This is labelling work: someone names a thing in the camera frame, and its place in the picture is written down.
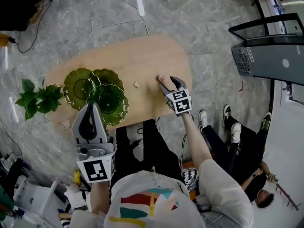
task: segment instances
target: marble floor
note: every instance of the marble floor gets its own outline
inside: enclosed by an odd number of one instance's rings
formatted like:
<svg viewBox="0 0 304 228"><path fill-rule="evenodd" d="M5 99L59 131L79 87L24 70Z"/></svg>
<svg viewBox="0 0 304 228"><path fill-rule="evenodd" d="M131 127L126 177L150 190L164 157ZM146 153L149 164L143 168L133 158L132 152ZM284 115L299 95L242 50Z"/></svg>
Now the marble floor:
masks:
<svg viewBox="0 0 304 228"><path fill-rule="evenodd" d="M225 138L220 126L222 109L230 104L233 116L257 131L268 110L270 80L242 77L238 74L230 48L238 39L228 33L230 26L258 19L252 0L143 0L145 19L150 35L162 34L176 40L186 51L192 72L192 114L196 122L198 111L206 109L209 123ZM37 24L22 33L13 32L20 49L27 49L36 33ZM57 63L109 43L144 36L144 23L134 7L122 0L54 0L39 28L34 47L26 54L16 45L8 48L8 64L0 68L0 118L13 139L20 145L23 158L33 169L41 184L52 180L72 180L76 167L76 152L72 139L59 134L48 115L37 114L26 121L24 112L16 106L16 122L11 124L10 97L22 78L36 79L45 75ZM41 86L42 79L35 81ZM181 118L174 114L160 119L161 133L169 148L181 155L185 134ZM138 126L128 130L133 132ZM17 147L0 127L2 155ZM185 146L184 157L189 157Z"/></svg>

